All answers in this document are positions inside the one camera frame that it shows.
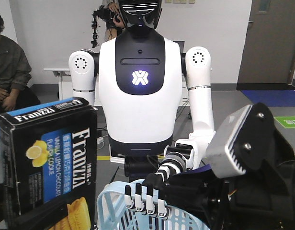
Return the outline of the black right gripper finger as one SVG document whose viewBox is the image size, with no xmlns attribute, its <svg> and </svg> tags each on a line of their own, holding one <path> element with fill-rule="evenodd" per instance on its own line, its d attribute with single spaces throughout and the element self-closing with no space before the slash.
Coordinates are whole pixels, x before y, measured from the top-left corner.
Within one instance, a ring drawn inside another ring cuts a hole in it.
<svg viewBox="0 0 295 230">
<path fill-rule="evenodd" d="M 52 200 L 15 218 L 9 230 L 48 230 L 68 215 L 67 202 Z"/>
</svg>

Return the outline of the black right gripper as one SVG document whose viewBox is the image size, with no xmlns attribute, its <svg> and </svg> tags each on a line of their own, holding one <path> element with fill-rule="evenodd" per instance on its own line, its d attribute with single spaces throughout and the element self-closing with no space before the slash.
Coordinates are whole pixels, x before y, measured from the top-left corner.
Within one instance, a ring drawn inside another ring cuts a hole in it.
<svg viewBox="0 0 295 230">
<path fill-rule="evenodd" d="M 212 230 L 295 230 L 295 156 L 278 130 L 257 171 L 225 179 L 209 169 L 181 173 L 164 191 L 169 205 Z"/>
</svg>

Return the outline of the black white humanoid robot hand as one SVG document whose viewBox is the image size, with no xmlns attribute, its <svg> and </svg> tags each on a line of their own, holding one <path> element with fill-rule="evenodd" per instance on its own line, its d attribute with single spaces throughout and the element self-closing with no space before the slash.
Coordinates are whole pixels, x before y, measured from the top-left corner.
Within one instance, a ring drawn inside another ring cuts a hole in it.
<svg viewBox="0 0 295 230">
<path fill-rule="evenodd" d="M 166 219 L 169 214 L 162 191 L 146 180 L 142 183 L 134 181 L 125 186 L 124 203 L 126 209 L 152 218 Z"/>
</svg>

